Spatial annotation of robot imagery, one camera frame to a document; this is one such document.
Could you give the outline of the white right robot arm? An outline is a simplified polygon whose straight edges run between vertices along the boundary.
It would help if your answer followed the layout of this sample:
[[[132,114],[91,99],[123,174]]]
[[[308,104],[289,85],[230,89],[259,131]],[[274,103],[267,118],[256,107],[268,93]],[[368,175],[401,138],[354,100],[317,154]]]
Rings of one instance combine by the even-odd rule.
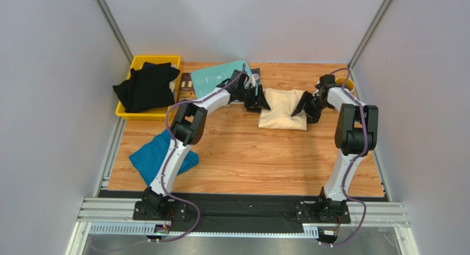
[[[309,123],[319,122],[325,108],[339,111],[335,130],[337,160],[319,196],[319,208],[326,214],[345,210],[348,189],[357,167],[374,150],[378,140],[378,107],[367,105],[340,87],[321,87],[303,92],[292,116],[305,112]]]

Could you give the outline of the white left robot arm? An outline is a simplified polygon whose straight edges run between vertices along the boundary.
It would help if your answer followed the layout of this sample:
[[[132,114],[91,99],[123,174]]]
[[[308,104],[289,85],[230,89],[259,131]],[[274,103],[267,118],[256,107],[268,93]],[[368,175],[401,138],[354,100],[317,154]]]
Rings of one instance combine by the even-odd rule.
[[[168,199],[180,199],[171,195],[173,184],[184,158],[204,134],[206,119],[218,108],[231,102],[244,103],[247,111],[270,110],[262,85],[219,84],[207,96],[197,100],[186,100],[172,105],[169,111],[177,110],[171,124],[165,119],[170,134],[170,145],[163,164],[151,185],[143,192],[140,203],[155,213],[169,208]]]

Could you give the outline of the blue t-shirt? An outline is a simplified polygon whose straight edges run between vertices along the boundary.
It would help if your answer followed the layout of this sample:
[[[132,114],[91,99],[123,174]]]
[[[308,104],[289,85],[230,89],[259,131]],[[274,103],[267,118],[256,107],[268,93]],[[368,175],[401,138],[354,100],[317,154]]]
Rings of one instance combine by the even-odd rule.
[[[167,130],[155,136],[153,140],[143,145],[129,156],[132,165],[149,187],[157,176],[170,147],[171,135]]]

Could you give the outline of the cream t-shirt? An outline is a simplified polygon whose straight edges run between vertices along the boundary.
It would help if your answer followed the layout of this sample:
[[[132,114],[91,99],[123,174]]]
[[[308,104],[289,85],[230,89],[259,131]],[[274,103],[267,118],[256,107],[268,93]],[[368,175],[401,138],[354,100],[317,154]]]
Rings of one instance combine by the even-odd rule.
[[[264,95],[270,110],[262,110],[258,119],[261,129],[301,130],[307,131],[306,113],[301,110],[297,115],[291,114],[299,104],[304,91],[293,89],[282,91],[267,88]]]

